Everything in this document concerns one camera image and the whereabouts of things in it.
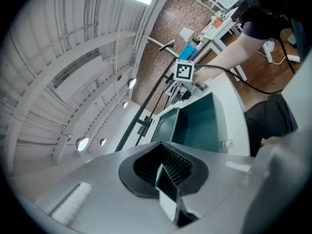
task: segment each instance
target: brick wall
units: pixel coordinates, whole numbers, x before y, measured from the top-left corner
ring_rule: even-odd
[[[179,35],[183,27],[194,31],[192,36],[196,37],[202,29],[210,22],[213,13],[195,0],[168,0],[160,12],[150,37],[167,43],[175,39],[174,51],[178,54],[185,47],[182,37]],[[159,52],[159,46],[147,43],[137,73],[137,84],[134,87],[132,100],[141,105],[148,93],[155,85],[173,56],[166,50]],[[154,93],[153,98],[146,109],[152,111],[162,89],[164,81]],[[155,114],[162,111],[167,96],[163,96],[156,108]]]

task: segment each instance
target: teal bin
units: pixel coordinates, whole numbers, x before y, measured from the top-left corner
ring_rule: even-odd
[[[218,130],[213,95],[159,118],[152,141],[172,141],[206,151],[219,152]]]

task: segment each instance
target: black cable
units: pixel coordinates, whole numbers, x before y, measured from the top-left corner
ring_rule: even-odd
[[[200,64],[200,65],[195,64],[195,67],[196,67],[196,68],[201,68],[201,67],[202,67],[202,68],[218,68],[218,69],[222,69],[224,72],[226,72],[226,73],[228,73],[228,74],[231,74],[232,76],[235,76],[236,78],[240,79],[241,82],[243,82],[243,83],[246,84],[247,86],[251,87],[252,89],[254,89],[254,90],[256,90],[256,91],[258,91],[258,92],[260,92],[260,93],[266,94],[266,95],[274,95],[274,94],[277,94],[277,93],[282,92],[282,89],[281,89],[281,90],[278,90],[278,91],[275,91],[275,92],[265,92],[265,91],[262,91],[261,89],[258,89],[258,88],[256,88],[256,87],[250,85],[248,82],[242,80],[241,77],[239,77],[238,75],[232,73],[230,70],[227,70],[227,69],[222,68],[222,67],[219,67],[219,66],[207,65],[207,64],[203,64],[203,65],[201,65],[201,64]]]
[[[284,43],[283,43],[281,37],[278,38],[278,41],[279,41],[279,43],[281,44],[281,47],[282,47],[282,50],[283,50],[284,55],[285,55],[285,57],[286,57],[286,61],[287,61],[288,66],[289,66],[290,69],[292,70],[292,73],[295,74],[295,71],[294,71],[294,69],[293,69],[293,66],[292,66],[291,62],[289,61],[289,59],[288,59],[288,55],[287,55],[287,53],[286,53],[286,49],[285,49],[285,46],[284,46]]]

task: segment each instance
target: white table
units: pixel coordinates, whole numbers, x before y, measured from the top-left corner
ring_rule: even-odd
[[[214,79],[207,81],[206,84],[209,89],[203,96],[209,93],[213,94],[219,140],[231,140],[233,142],[233,147],[228,150],[229,154],[250,156],[248,130],[244,117],[246,109],[232,82],[225,73],[221,73]],[[186,101],[179,101],[175,105],[170,105],[159,113],[144,138],[144,144],[151,142],[161,115],[174,107],[183,108],[198,99],[199,97],[192,96]]]
[[[235,28],[236,22],[233,22],[231,15],[235,12],[236,9],[230,11],[229,16],[223,21],[223,23],[216,29],[216,31],[208,37],[209,42],[200,50],[198,55],[194,58],[193,62],[197,63],[204,55],[208,53],[209,50],[213,50],[217,55],[224,51],[227,47],[222,42],[221,38],[227,33],[230,29],[239,36],[239,31]],[[247,77],[242,70],[240,65],[236,66],[236,69],[243,80],[247,80]],[[237,75],[237,72],[234,68],[231,68],[230,71]]]

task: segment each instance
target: person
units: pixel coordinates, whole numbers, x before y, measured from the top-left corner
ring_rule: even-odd
[[[296,38],[300,61],[305,59],[312,44],[310,35],[307,35],[301,23],[290,19],[290,22],[287,22],[288,25],[281,23],[272,27],[271,23],[267,24],[271,28],[251,21],[246,22],[237,40],[208,64],[226,69],[235,67],[249,59],[267,39],[278,37],[283,28],[290,27],[289,24]],[[194,83],[203,83],[221,72],[220,69],[201,68],[194,74]],[[297,128],[294,117],[281,94],[269,96],[266,101],[254,105],[245,112],[245,119],[251,156],[257,154],[263,138],[281,137]]]

